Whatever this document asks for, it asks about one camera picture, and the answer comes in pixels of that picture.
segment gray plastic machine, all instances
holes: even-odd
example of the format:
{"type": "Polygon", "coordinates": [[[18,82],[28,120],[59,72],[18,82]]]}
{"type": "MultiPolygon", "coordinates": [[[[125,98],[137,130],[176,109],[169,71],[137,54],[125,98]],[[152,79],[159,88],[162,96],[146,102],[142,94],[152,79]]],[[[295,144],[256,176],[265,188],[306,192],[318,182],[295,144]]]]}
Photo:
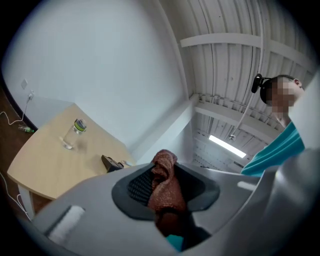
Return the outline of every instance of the gray plastic machine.
{"type": "Polygon", "coordinates": [[[318,85],[319,75],[299,99],[299,109],[289,114],[306,150],[281,166],[266,169],[262,177],[175,165],[188,209],[182,252],[160,233],[154,213],[146,206],[152,163],[85,180],[46,206],[33,225],[23,225],[49,255],[233,256],[275,252],[312,209],[319,194],[319,112],[313,113],[312,120],[317,120],[313,127],[299,124],[306,118],[306,110],[320,109],[318,85]],[[47,234],[70,206],[80,206],[85,213],[59,246],[47,234]]]}

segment wooden floor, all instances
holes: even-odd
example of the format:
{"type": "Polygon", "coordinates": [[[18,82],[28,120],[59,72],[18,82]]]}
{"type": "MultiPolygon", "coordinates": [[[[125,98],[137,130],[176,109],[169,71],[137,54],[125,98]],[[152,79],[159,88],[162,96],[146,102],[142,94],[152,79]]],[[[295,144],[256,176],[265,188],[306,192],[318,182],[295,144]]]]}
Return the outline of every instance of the wooden floor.
{"type": "MultiPolygon", "coordinates": [[[[12,106],[10,105],[6,95],[4,94],[3,89],[0,87],[0,112],[6,112],[9,117],[10,122],[14,120],[19,120],[20,117],[14,111],[12,106]]],[[[4,114],[0,115],[0,172],[4,176],[8,192],[10,196],[12,196],[15,200],[17,200],[17,195],[19,194],[18,186],[12,180],[10,180],[7,176],[8,168],[11,162],[14,160],[15,156],[22,148],[22,146],[26,143],[26,141],[32,136],[32,133],[26,133],[18,130],[18,126],[25,125],[22,121],[16,122],[12,125],[8,125],[8,120],[4,114]]],[[[1,185],[3,193],[6,193],[5,183],[1,178],[1,185]]],[[[33,194],[33,204],[35,213],[39,212],[44,206],[46,206],[50,200],[43,198],[39,195],[33,194]]],[[[17,204],[11,200],[8,196],[8,202],[13,209],[13,213],[19,217],[26,218],[24,212],[17,206],[17,204]]]]}

